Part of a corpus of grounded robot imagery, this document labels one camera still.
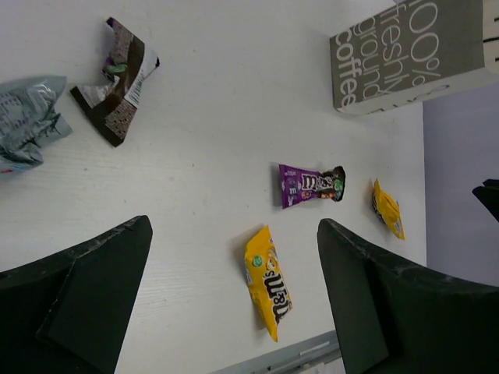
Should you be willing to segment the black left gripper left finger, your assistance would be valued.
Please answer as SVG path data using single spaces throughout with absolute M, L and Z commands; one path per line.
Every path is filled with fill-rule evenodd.
M 1 273 L 3 373 L 113 373 L 153 230 L 134 217 Z

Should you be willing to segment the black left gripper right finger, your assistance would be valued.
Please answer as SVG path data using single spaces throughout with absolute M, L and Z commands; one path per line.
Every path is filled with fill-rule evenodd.
M 497 287 L 421 266 L 332 219 L 317 244 L 346 372 L 497 372 Z

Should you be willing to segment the small yellow snack packet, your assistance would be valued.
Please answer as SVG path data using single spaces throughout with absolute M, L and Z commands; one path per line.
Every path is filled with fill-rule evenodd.
M 396 238 L 405 240 L 402 216 L 398 202 L 392 199 L 376 179 L 373 184 L 372 205 L 376 215 L 384 222 Z

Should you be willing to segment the yellow M&M's snack packet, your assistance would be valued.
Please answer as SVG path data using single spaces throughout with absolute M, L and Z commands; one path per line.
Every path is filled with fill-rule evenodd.
M 278 342 L 278 326 L 292 310 L 292 299 L 268 226 L 261 228 L 247 243 L 244 263 L 250 297 L 272 340 Z

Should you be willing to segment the purple M&M's snack packet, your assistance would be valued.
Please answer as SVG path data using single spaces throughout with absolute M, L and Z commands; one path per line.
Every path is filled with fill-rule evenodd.
M 346 173 L 342 166 L 319 172 L 279 164 L 281 207 L 295 206 L 311 199 L 339 202 L 345 194 Z

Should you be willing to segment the silver foil snack bag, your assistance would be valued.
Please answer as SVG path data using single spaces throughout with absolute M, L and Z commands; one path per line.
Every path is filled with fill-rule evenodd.
M 42 165 L 41 149 L 73 132 L 55 110 L 66 82 L 64 76 L 33 76 L 1 84 L 1 175 Z

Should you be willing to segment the brown chocolate wafer wrapper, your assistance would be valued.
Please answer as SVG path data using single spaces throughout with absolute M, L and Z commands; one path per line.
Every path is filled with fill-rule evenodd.
M 102 74 L 108 83 L 76 85 L 70 90 L 91 125 L 113 146 L 120 146 L 140 105 L 144 81 L 161 64 L 157 53 L 116 18 L 106 24 L 114 43 L 105 59 Z

